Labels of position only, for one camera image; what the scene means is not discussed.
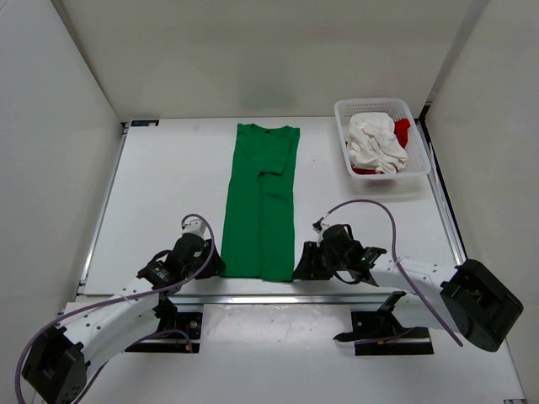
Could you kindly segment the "green t shirt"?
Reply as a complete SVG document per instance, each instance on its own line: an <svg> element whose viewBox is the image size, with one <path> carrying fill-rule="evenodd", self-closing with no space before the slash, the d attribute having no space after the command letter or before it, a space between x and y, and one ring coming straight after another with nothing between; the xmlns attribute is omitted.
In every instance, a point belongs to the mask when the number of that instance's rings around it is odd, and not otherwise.
<svg viewBox="0 0 539 404"><path fill-rule="evenodd" d="M290 126L237 126L221 243L224 277L292 280L300 134Z"/></svg>

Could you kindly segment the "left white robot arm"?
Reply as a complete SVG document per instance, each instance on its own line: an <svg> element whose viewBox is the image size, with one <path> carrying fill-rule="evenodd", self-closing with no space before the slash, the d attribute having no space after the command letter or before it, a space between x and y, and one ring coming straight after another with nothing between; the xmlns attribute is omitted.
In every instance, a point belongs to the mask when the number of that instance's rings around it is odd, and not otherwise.
<svg viewBox="0 0 539 404"><path fill-rule="evenodd" d="M17 399L26 381L47 403L76 403L117 354L148 339L184 335L172 295L224 267L209 223L187 215L174 246L157 252L120 292L58 317L30 339L17 364Z"/></svg>

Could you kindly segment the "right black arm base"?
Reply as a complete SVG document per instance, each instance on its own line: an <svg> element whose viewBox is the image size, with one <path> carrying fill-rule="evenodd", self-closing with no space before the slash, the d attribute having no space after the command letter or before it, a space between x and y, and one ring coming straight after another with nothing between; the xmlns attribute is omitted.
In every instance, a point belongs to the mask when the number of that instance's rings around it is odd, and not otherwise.
<svg viewBox="0 0 539 404"><path fill-rule="evenodd" d="M405 292L392 292L374 311L353 310L352 329L334 336L338 343L353 343L355 356L431 355L434 348L426 327L403 327L394 316Z"/></svg>

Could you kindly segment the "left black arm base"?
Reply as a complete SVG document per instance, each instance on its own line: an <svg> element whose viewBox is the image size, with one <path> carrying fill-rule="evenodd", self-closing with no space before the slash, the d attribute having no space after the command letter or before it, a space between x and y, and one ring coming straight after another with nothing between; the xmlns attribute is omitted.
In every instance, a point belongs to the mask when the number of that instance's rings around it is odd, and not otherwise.
<svg viewBox="0 0 539 404"><path fill-rule="evenodd" d="M157 330L132 344L127 353L197 354L203 324L203 306L168 303L158 317Z"/></svg>

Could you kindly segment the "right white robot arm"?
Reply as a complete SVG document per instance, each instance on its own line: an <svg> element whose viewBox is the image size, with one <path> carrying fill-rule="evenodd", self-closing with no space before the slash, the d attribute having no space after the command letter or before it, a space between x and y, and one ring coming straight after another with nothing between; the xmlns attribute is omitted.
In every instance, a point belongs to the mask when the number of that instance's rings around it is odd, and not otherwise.
<svg viewBox="0 0 539 404"><path fill-rule="evenodd" d="M305 242L294 280L350 276L347 283L392 289L374 311L363 313L340 343L388 343L418 328L444 329L487 352L495 352L523 312L520 300L481 262L456 266L400 258L381 247L364 247L348 224L316 224L318 240Z"/></svg>

